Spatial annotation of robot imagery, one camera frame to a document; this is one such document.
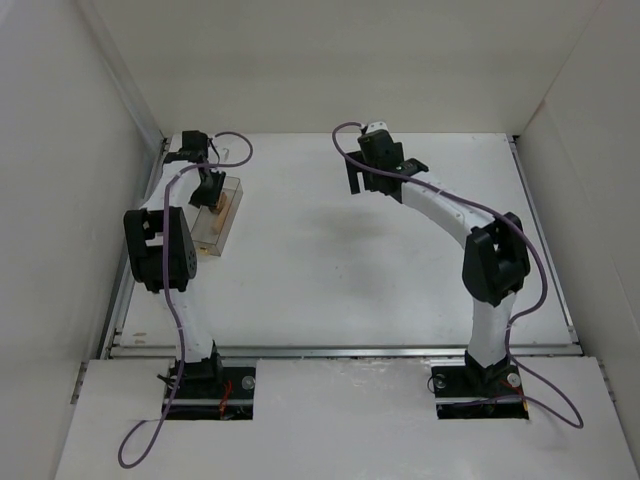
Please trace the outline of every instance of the floor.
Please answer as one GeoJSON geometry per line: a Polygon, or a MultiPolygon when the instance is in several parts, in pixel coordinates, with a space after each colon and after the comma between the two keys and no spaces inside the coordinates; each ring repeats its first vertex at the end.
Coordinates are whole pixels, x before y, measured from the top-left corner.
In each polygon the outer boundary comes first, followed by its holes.
{"type": "MultiPolygon", "coordinates": [[[[341,138],[356,147],[354,135],[341,138]]],[[[458,194],[518,214],[540,247],[505,135],[394,138],[458,194]]],[[[254,159],[229,172],[241,179],[244,197],[223,255],[205,257],[192,284],[219,345],[466,345],[471,297],[461,281],[463,254],[444,231],[381,194],[351,196],[329,135],[251,140],[254,159]]],[[[246,153],[241,141],[223,146],[230,163],[246,153]]],[[[539,292],[533,271],[515,310],[539,292]]],[[[119,345],[137,352],[174,345],[164,316],[136,285],[119,345]]],[[[513,333],[517,345],[571,341],[554,292],[513,333]]]]}

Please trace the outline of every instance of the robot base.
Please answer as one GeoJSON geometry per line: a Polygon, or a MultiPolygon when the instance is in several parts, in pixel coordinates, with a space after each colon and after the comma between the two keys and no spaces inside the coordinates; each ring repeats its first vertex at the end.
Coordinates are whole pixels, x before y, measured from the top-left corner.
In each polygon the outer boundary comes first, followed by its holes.
{"type": "MultiPolygon", "coordinates": [[[[159,376],[167,385],[163,408],[175,378],[177,365],[168,377],[159,376]]],[[[186,363],[180,387],[171,404],[169,420],[251,420],[256,385],[255,366],[225,366],[213,348],[210,358],[186,363]]]]}
{"type": "Polygon", "coordinates": [[[431,369],[429,383],[433,381],[439,419],[529,419],[526,402],[517,397],[500,403],[461,405],[485,398],[524,394],[518,368],[509,365],[506,358],[490,369],[479,367],[468,354],[465,363],[460,366],[434,366],[431,369]]]}

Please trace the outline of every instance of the bolt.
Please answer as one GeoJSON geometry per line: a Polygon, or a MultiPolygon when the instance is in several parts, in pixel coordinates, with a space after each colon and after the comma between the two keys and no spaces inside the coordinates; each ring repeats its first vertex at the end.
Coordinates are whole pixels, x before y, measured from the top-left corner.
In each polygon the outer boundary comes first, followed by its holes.
{"type": "Polygon", "coordinates": [[[507,375],[507,382],[509,382],[509,385],[514,388],[518,388],[520,385],[522,385],[520,375],[518,375],[517,373],[510,373],[509,375],[507,375]]]}
{"type": "Polygon", "coordinates": [[[436,387],[438,390],[442,390],[444,387],[447,386],[444,379],[445,379],[445,376],[439,373],[438,375],[433,377],[433,386],[436,387]]]}
{"type": "Polygon", "coordinates": [[[256,379],[252,376],[247,375],[242,379],[242,388],[245,390],[253,390],[256,388],[256,379]]]}

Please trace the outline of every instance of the white panel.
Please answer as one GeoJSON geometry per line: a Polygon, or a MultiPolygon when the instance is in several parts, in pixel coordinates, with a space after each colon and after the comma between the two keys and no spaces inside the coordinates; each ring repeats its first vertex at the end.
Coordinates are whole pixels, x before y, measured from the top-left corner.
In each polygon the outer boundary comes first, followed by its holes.
{"type": "Polygon", "coordinates": [[[55,473],[143,144],[70,0],[0,1],[0,477],[55,473]]]}
{"type": "Polygon", "coordinates": [[[640,3],[605,0],[521,141],[572,317],[640,460],[640,3]]]}
{"type": "MultiPolygon", "coordinates": [[[[93,361],[57,480],[511,479],[637,480],[597,362],[530,359],[561,385],[584,430],[535,407],[530,421],[437,420],[419,360],[261,361],[253,421],[170,421],[133,471],[116,452],[140,419],[158,417],[165,361],[93,361]]],[[[569,415],[546,386],[527,393],[569,415]]],[[[134,460],[155,424],[125,450],[134,460]]]]}
{"type": "Polygon", "coordinates": [[[78,374],[75,360],[3,362],[0,371],[0,463],[3,479],[55,475],[78,374]]]}
{"type": "Polygon", "coordinates": [[[100,12],[96,9],[93,0],[74,0],[74,2],[92,38],[95,40],[97,47],[95,55],[102,57],[104,65],[111,75],[118,91],[118,95],[129,110],[147,148],[153,152],[157,152],[158,145],[164,141],[160,127],[153,118],[135,80],[131,76],[131,72],[129,72],[122,58],[122,54],[118,51],[113,38],[111,38],[100,12]]]}
{"type": "Polygon", "coordinates": [[[96,0],[165,133],[519,133],[599,0],[96,0]]]}
{"type": "MultiPolygon", "coordinates": [[[[327,134],[252,135],[256,155],[231,174],[244,197],[225,251],[190,284],[219,345],[466,345],[472,301],[463,250],[420,213],[381,194],[349,192],[327,134]]],[[[357,148],[356,135],[341,137],[357,148]]],[[[539,237],[504,135],[394,134],[407,156],[458,194],[513,211],[539,237]]],[[[224,143],[230,162],[246,151],[224,143]]],[[[533,305],[533,268],[514,311],[533,305]]],[[[174,345],[175,328],[141,284],[121,345],[174,345]]],[[[567,344],[555,292],[514,327],[516,344],[567,344]]]]}

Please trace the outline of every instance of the cable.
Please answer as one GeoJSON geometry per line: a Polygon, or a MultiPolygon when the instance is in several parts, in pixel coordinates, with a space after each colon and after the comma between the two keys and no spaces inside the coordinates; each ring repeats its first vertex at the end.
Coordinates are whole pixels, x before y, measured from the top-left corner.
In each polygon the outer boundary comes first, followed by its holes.
{"type": "Polygon", "coordinates": [[[218,409],[220,410],[220,419],[224,417],[224,411],[227,409],[227,403],[229,402],[229,395],[233,391],[233,384],[231,380],[229,380],[224,386],[224,396],[222,400],[220,400],[220,404],[218,405],[218,409]]]}
{"type": "Polygon", "coordinates": [[[571,410],[573,411],[573,413],[575,414],[576,418],[577,418],[577,422],[574,422],[568,418],[566,418],[564,415],[562,415],[561,413],[557,412],[556,410],[554,410],[553,408],[549,407],[548,405],[540,402],[539,400],[536,400],[535,398],[531,398],[528,397],[526,395],[507,395],[507,396],[502,396],[502,397],[495,397],[495,398],[487,398],[487,399],[483,399],[483,400],[477,400],[475,402],[465,402],[465,403],[459,403],[459,406],[467,406],[467,407],[473,407],[476,405],[487,405],[487,404],[493,404],[493,403],[499,403],[501,400],[513,400],[514,398],[519,398],[522,400],[525,400],[527,402],[533,403],[535,405],[538,405],[539,407],[543,408],[544,410],[546,410],[547,412],[549,412],[550,414],[554,415],[556,418],[562,420],[563,422],[565,422],[566,424],[574,427],[574,428],[584,428],[584,420],[582,419],[582,415],[580,415],[580,412],[578,411],[578,408],[574,405],[574,403],[571,401],[571,399],[569,397],[567,397],[567,395],[565,395],[565,393],[560,390],[560,388],[558,388],[556,385],[554,385],[550,380],[547,380],[546,378],[544,378],[542,375],[540,375],[539,373],[534,372],[533,370],[531,370],[529,367],[524,366],[522,363],[520,363],[518,360],[516,360],[516,358],[513,356],[513,354],[511,353],[511,347],[510,347],[510,343],[511,343],[511,327],[513,326],[513,324],[520,318],[529,315],[537,310],[540,309],[540,307],[542,307],[542,305],[544,304],[545,300],[547,299],[547,294],[549,292],[549,282],[547,280],[547,275],[545,273],[544,270],[544,264],[542,262],[542,259],[540,258],[540,254],[538,253],[538,251],[536,250],[535,246],[533,245],[533,243],[531,243],[531,240],[529,240],[529,238],[524,234],[524,232],[522,230],[520,230],[520,228],[518,228],[518,226],[513,223],[511,220],[509,220],[507,217],[505,217],[504,215],[502,215],[501,213],[497,212],[496,210],[487,207],[486,205],[483,205],[481,203],[478,202],[474,202],[472,200],[467,200],[466,198],[463,197],[459,197],[458,195],[454,195],[453,193],[447,192],[443,189],[440,189],[434,185],[431,185],[430,183],[427,182],[423,182],[422,180],[418,180],[417,178],[413,178],[413,177],[409,177],[407,175],[401,175],[399,173],[393,173],[393,172],[387,172],[384,170],[379,170],[377,168],[373,168],[370,167],[368,165],[365,165],[363,163],[358,162],[357,160],[351,158],[349,156],[349,154],[347,154],[341,147],[340,144],[338,143],[338,133],[347,128],[347,127],[358,127],[358,129],[362,128],[362,124],[359,122],[345,122],[342,123],[340,125],[338,125],[336,128],[333,129],[333,132],[331,133],[331,138],[333,140],[333,145],[335,146],[336,150],[338,151],[338,153],[349,163],[351,163],[352,165],[355,165],[356,167],[365,170],[369,173],[373,173],[376,175],[382,175],[385,177],[389,177],[389,178],[396,178],[398,180],[402,180],[405,182],[410,182],[410,183],[414,183],[416,185],[419,185],[421,187],[424,187],[428,190],[431,190],[433,192],[438,193],[439,195],[442,195],[443,197],[446,197],[450,200],[453,200],[454,202],[457,203],[461,203],[463,205],[467,205],[469,207],[472,208],[476,208],[478,210],[482,210],[483,212],[486,212],[490,215],[492,215],[493,217],[497,218],[498,220],[504,222],[510,229],[511,231],[513,231],[527,246],[527,248],[529,249],[529,251],[531,252],[531,256],[533,257],[536,266],[538,268],[538,271],[540,272],[540,280],[542,282],[542,292],[540,294],[540,298],[538,299],[538,301],[531,307],[516,313],[513,317],[511,317],[511,319],[509,319],[509,322],[507,323],[507,331],[505,334],[505,339],[504,339],[504,343],[505,343],[505,349],[507,351],[507,356],[509,357],[509,359],[513,362],[514,365],[518,366],[521,370],[527,372],[528,374],[532,375],[533,377],[537,378],[538,380],[540,380],[541,382],[543,382],[545,385],[547,385],[548,387],[550,387],[554,392],[556,392],[569,406],[569,408],[571,408],[571,410]]]}
{"type": "Polygon", "coordinates": [[[147,423],[149,420],[141,420],[140,422],[138,422],[130,431],[129,433],[127,433],[127,435],[124,437],[124,439],[122,440],[122,443],[120,444],[120,448],[118,448],[118,464],[120,465],[120,467],[124,468],[124,469],[132,469],[137,467],[138,465],[140,465],[143,460],[145,458],[147,458],[147,456],[149,455],[149,452],[151,452],[151,449],[153,448],[153,446],[156,443],[156,440],[158,439],[158,435],[160,434],[160,430],[162,429],[162,425],[164,424],[164,421],[167,419],[167,416],[169,415],[169,411],[171,410],[171,404],[173,403],[173,401],[176,398],[176,394],[178,393],[178,388],[180,387],[180,381],[182,380],[182,375],[184,374],[184,358],[185,358],[185,354],[186,354],[186,344],[185,344],[185,340],[184,340],[184,333],[182,331],[182,320],[180,319],[180,315],[178,314],[178,311],[176,310],[175,306],[173,305],[173,302],[171,301],[171,293],[170,293],[170,289],[169,289],[169,200],[170,200],[170,194],[171,194],[171,188],[173,187],[173,185],[175,185],[175,183],[182,177],[182,175],[184,175],[185,173],[196,169],[196,168],[201,168],[201,169],[207,169],[207,168],[217,168],[217,167],[223,167],[223,168],[232,168],[232,167],[239,167],[241,165],[246,164],[249,160],[251,160],[251,158],[253,157],[253,145],[251,144],[251,142],[249,141],[249,139],[247,137],[245,137],[244,135],[242,135],[241,133],[237,133],[237,132],[230,132],[230,131],[226,131],[226,132],[220,132],[218,134],[215,135],[215,137],[220,137],[222,135],[233,135],[236,137],[239,137],[241,139],[243,139],[247,145],[249,145],[249,155],[247,156],[247,158],[245,158],[243,161],[235,163],[235,164],[215,164],[215,163],[194,163],[192,165],[188,165],[186,167],[184,167],[182,170],[180,170],[180,172],[178,172],[170,181],[169,183],[167,183],[165,189],[164,189],[164,210],[163,210],[163,215],[162,215],[162,225],[163,225],[163,232],[162,232],[162,236],[165,239],[165,241],[162,242],[162,288],[164,290],[164,298],[165,301],[167,302],[167,306],[169,307],[169,310],[171,312],[171,316],[173,317],[173,320],[176,324],[176,328],[178,329],[178,344],[179,344],[179,349],[180,349],[180,359],[178,361],[178,371],[176,372],[176,379],[174,381],[173,384],[173,388],[171,389],[170,393],[169,393],[169,398],[167,399],[167,403],[164,407],[164,409],[162,410],[162,414],[160,415],[160,419],[158,420],[158,424],[156,425],[156,429],[153,432],[153,435],[151,437],[151,440],[149,440],[149,443],[147,444],[147,448],[145,448],[144,452],[142,452],[142,455],[140,455],[140,457],[138,457],[137,460],[135,460],[132,463],[126,463],[124,461],[123,458],[123,454],[124,454],[124,448],[127,445],[127,442],[129,441],[129,439],[131,438],[131,436],[145,423],[147,423]]]}
{"type": "Polygon", "coordinates": [[[216,148],[216,146],[213,144],[213,139],[208,138],[207,143],[209,143],[211,150],[213,150],[213,153],[215,153],[216,157],[218,157],[218,161],[216,162],[216,165],[220,165],[220,154],[218,153],[218,149],[216,148]]]}
{"type": "Polygon", "coordinates": [[[513,385],[511,385],[509,382],[506,382],[504,380],[500,380],[500,384],[507,387],[509,390],[513,390],[514,392],[516,392],[518,395],[522,395],[522,389],[520,387],[514,387],[513,385]]]}

